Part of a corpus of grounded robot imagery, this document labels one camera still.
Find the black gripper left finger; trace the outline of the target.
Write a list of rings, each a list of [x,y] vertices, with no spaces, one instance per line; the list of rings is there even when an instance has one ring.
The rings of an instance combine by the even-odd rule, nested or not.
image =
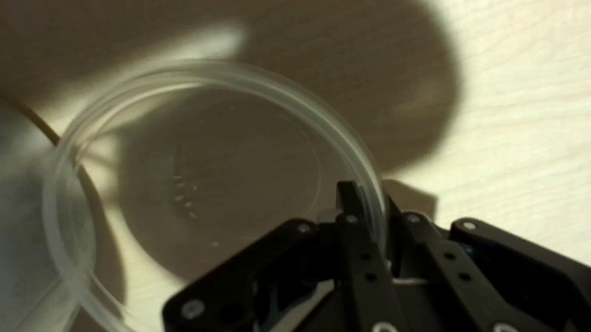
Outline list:
[[[165,332],[270,332],[322,283],[335,285],[298,332],[405,332],[386,261],[370,239],[370,215],[351,183],[338,187],[331,224],[290,220],[163,309]]]

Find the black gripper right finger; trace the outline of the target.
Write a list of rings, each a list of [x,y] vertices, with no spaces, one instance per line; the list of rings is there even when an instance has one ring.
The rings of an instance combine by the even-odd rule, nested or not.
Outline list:
[[[591,332],[591,268],[475,218],[390,222],[414,332]]]

